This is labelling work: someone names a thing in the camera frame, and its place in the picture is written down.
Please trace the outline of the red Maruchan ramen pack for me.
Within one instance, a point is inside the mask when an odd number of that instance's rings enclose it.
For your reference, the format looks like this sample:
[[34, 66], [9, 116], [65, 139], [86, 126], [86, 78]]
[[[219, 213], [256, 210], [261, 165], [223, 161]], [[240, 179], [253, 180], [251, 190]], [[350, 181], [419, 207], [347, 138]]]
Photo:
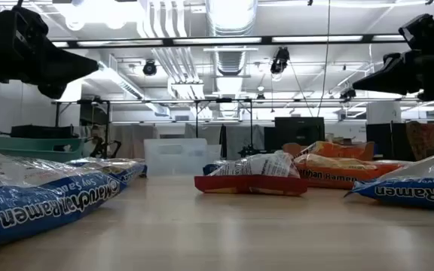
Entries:
[[210, 175], [194, 177], [194, 186], [199, 191], [280, 196], [300, 196], [307, 192], [307, 182], [300, 177], [293, 156], [283, 151], [215, 164], [221, 167]]

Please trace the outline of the black background rig frame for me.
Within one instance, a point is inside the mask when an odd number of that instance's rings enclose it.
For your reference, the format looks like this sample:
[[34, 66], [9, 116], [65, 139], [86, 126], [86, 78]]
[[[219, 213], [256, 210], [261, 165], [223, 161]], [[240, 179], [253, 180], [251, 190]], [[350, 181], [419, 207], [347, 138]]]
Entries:
[[322, 107], [325, 103], [341, 103], [345, 104], [348, 102], [355, 103], [369, 103], [369, 102], [420, 102], [418, 98], [354, 98], [354, 99], [231, 99], [231, 98], [217, 98], [217, 99], [142, 99], [142, 100], [107, 100], [107, 99], [79, 99], [76, 101], [68, 101], [68, 102], [60, 102], [60, 101], [52, 101], [52, 105], [56, 105], [57, 107], [61, 105], [73, 105], [73, 104], [107, 104], [107, 105], [199, 105], [201, 103], [209, 104], [209, 103], [285, 103], [285, 104], [298, 104], [304, 103], [305, 105], [310, 105], [311, 103], [316, 103], [320, 107]]

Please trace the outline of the black case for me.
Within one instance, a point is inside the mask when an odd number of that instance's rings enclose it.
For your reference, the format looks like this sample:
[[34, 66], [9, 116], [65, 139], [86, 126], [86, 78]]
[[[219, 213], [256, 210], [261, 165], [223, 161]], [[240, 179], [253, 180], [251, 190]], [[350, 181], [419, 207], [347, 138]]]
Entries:
[[11, 137], [25, 139], [73, 139], [78, 138], [73, 126], [12, 126]]

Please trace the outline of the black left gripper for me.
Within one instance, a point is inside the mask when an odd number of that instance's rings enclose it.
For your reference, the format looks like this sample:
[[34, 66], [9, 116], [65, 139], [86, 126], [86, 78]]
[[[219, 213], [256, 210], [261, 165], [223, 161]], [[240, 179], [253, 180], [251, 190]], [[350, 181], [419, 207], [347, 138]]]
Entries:
[[0, 81], [37, 84], [50, 99], [60, 99], [67, 83], [98, 70], [97, 61], [55, 47], [48, 39], [34, 47], [11, 46], [0, 39]]

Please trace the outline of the round black ceiling fixture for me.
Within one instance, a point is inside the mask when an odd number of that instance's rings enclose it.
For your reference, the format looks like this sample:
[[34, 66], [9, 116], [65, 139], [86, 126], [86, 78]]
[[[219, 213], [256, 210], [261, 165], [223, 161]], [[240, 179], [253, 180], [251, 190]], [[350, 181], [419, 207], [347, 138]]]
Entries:
[[145, 76], [154, 76], [157, 74], [157, 66], [153, 59], [147, 59], [145, 65], [142, 68], [142, 72]]

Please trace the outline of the large black monitor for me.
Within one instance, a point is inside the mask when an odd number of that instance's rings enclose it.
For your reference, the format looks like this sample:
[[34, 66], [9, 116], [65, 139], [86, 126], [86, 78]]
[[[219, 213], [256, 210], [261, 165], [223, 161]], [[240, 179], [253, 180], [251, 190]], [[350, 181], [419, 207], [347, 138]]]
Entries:
[[323, 117], [276, 117], [274, 128], [280, 147], [287, 143], [309, 146], [325, 140]]

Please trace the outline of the silver ventilation duct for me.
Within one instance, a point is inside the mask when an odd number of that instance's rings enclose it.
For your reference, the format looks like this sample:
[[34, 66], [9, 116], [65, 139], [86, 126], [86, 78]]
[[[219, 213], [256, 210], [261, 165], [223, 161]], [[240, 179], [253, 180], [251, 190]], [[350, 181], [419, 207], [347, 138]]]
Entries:
[[[213, 37], [249, 36], [252, 34], [258, 0], [205, 0], [209, 35]], [[217, 69], [222, 75], [241, 73], [246, 52], [215, 53]]]

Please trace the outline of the clear plastic bin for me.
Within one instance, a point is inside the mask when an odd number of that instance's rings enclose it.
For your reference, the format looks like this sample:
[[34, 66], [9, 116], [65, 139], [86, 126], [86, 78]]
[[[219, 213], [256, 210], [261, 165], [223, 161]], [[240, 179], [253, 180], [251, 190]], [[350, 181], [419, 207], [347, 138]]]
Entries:
[[221, 145], [206, 139], [145, 139], [148, 177], [202, 175], [204, 166], [221, 158]]

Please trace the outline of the orange patterned fabric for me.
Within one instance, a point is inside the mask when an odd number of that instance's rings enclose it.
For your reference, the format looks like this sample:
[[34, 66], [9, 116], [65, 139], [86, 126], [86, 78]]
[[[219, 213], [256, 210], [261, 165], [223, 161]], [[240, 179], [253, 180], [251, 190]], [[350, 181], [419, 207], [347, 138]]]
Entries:
[[405, 128], [415, 160], [431, 156], [434, 150], [434, 123], [411, 121], [405, 124]]

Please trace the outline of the black cabinet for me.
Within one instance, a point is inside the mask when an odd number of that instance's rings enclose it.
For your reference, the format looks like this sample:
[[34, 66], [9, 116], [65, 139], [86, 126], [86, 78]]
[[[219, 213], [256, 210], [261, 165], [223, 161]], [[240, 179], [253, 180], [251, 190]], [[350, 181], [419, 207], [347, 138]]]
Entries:
[[405, 123], [367, 124], [366, 139], [374, 142], [374, 153], [382, 155], [385, 160], [416, 160]]

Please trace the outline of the dark hanging jacket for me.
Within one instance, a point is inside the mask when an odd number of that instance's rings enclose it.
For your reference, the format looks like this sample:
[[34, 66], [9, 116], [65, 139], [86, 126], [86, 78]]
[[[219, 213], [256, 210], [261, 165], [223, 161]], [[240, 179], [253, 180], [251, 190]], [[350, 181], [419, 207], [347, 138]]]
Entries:
[[219, 144], [221, 145], [221, 159], [226, 160], [228, 156], [227, 152], [227, 127], [222, 124], [220, 128]]

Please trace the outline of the black overhead light bar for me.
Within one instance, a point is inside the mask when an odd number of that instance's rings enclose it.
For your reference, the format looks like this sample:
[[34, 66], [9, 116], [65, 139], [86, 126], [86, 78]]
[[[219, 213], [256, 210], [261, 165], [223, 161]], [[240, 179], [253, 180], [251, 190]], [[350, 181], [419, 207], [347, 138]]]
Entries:
[[218, 46], [274, 46], [315, 44], [389, 44], [403, 43], [394, 34], [364, 35], [298, 35], [298, 36], [228, 36], [187, 38], [131, 38], [98, 40], [57, 40], [53, 44], [64, 49], [103, 49], [138, 47], [218, 47]]

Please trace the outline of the green plastic bin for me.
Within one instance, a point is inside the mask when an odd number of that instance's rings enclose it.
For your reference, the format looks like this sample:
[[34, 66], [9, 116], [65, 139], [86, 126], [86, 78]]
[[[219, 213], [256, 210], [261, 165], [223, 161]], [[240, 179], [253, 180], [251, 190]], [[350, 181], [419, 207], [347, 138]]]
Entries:
[[0, 136], [0, 154], [60, 163], [82, 158], [84, 139], [25, 139]]

